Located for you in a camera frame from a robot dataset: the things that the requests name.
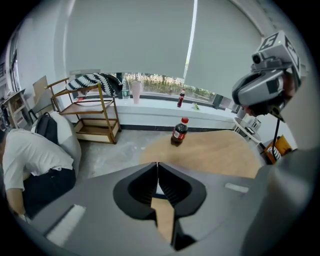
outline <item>shelf leg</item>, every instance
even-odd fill
[[[10,99],[9,99],[9,102],[8,102],[8,107],[9,107],[9,111],[10,111],[10,116],[11,116],[12,121],[13,121],[12,126],[14,126],[13,128],[17,128],[17,129],[18,129],[18,128],[19,128],[19,127],[18,127],[18,123],[17,123],[17,121],[16,121],[16,117],[15,117],[15,115],[14,115],[14,111],[13,111],[13,109],[12,109]]]
[[[58,112],[60,113],[60,109],[59,109],[59,106],[58,106],[58,103],[57,103],[57,99],[56,99],[55,94],[54,94],[54,90],[52,89],[52,87],[50,87],[50,90],[51,90],[52,100],[53,100],[53,102],[55,104],[55,107],[58,110]]]
[[[105,106],[105,102],[104,102],[104,96],[102,94],[102,89],[101,89],[100,83],[98,84],[98,90],[99,90],[100,101],[101,101],[101,105],[102,105],[102,109],[103,109],[103,114],[104,114],[104,117],[106,120],[106,124],[108,125],[109,131],[110,131],[110,137],[111,137],[113,144],[116,144],[117,141],[116,141],[116,138],[115,138],[114,133],[112,131],[112,127],[110,125],[110,122],[109,122],[109,118],[108,118],[108,114],[107,114],[107,110],[106,110],[106,106]]]
[[[119,116],[118,116],[118,110],[117,110],[117,106],[116,106],[116,99],[115,97],[112,97],[113,98],[113,104],[114,104],[114,111],[115,111],[115,116],[116,116],[116,120],[118,122],[118,126],[119,126],[119,132],[122,131],[121,127],[120,127],[120,121],[119,121]]]

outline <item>small device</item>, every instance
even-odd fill
[[[233,101],[249,106],[256,115],[271,113],[280,120],[281,110],[288,99],[284,94],[284,75],[291,70],[295,90],[301,84],[301,63],[285,33],[264,39],[252,55],[251,73],[242,77],[232,88]]]
[[[250,127],[245,127],[245,130],[252,135],[255,134],[255,131],[252,130]]]

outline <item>plastic bottle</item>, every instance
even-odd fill
[[[180,93],[180,96],[179,96],[177,107],[181,108],[182,102],[184,101],[184,98],[185,98],[185,94],[186,94],[185,89],[182,89],[182,92]]]
[[[181,123],[178,123],[174,129],[171,136],[171,144],[178,147],[184,140],[187,132],[188,127],[187,123],[189,122],[189,119],[187,117],[182,117]]]
[[[122,98],[124,100],[130,99],[129,83],[125,77],[122,79]]]

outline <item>dark hair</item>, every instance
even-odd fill
[[[0,129],[0,143],[2,143],[2,141],[4,140],[5,135],[6,135],[6,133]]]

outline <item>bottle label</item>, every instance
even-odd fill
[[[130,91],[129,90],[122,90],[122,97],[124,97],[124,98],[130,97]]]
[[[186,134],[185,133],[179,133],[179,132],[177,132],[175,129],[173,130],[173,137],[175,137],[175,138],[177,138],[177,139],[179,139],[179,140],[183,140],[184,138],[185,138],[185,136],[186,136]]]

